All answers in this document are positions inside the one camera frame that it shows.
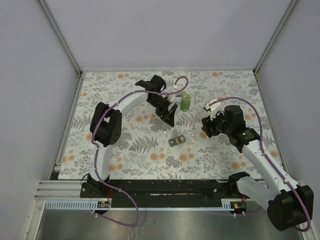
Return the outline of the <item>grey weekly pill organizer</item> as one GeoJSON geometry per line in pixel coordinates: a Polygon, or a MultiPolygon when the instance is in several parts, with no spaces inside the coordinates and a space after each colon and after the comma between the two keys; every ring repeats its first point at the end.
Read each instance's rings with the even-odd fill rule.
{"type": "Polygon", "coordinates": [[[169,146],[174,147],[186,142],[186,138],[183,134],[178,134],[176,130],[172,131],[172,138],[168,140],[169,146]]]}

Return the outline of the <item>green pill bottle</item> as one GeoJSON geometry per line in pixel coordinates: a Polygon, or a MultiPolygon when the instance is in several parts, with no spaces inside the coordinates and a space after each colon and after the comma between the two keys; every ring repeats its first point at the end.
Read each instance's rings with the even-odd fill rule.
{"type": "Polygon", "coordinates": [[[183,112],[187,112],[190,108],[190,103],[191,103],[190,99],[182,98],[181,104],[180,104],[180,110],[183,112]]]}

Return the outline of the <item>green bottle cap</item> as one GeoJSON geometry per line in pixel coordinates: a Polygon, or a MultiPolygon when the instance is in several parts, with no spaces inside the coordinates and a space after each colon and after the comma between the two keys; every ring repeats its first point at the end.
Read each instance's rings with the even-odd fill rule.
{"type": "Polygon", "coordinates": [[[181,102],[182,102],[183,104],[189,104],[189,103],[191,102],[191,99],[192,99],[192,97],[191,97],[191,95],[188,94],[188,93],[185,93],[185,94],[183,94],[183,95],[181,96],[181,102]]]}

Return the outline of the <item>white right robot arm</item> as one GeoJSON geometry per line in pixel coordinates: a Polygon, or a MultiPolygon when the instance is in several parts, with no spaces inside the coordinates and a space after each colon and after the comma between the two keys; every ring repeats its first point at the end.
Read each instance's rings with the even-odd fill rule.
{"type": "Polygon", "coordinates": [[[266,210],[272,225],[279,231],[297,228],[306,223],[307,232],[313,217],[314,192],[301,186],[271,157],[262,143],[262,137],[246,126],[240,106],[220,103],[203,108],[208,116],[202,118],[202,130],[211,138],[224,134],[231,145],[243,154],[256,168],[266,186],[262,186],[246,172],[228,178],[228,194],[233,198],[245,195],[266,210]]]}

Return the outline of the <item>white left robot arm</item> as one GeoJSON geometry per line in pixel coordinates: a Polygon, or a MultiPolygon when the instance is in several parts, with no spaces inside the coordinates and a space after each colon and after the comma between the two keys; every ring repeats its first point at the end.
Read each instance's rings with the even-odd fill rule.
{"type": "Polygon", "coordinates": [[[160,120],[171,127],[175,126],[175,112],[178,105],[175,103],[169,107],[172,103],[169,96],[174,96],[183,90],[167,92],[166,87],[165,80],[154,75],[149,81],[136,82],[133,91],[118,101],[111,104],[100,102],[96,106],[90,124],[91,143],[96,146],[96,152],[89,174],[95,181],[91,186],[91,192],[96,197],[102,198],[109,191],[109,186],[104,181],[110,176],[109,164],[113,145],[121,137],[122,119],[127,113],[147,102],[155,108],[155,114],[160,120]]]}

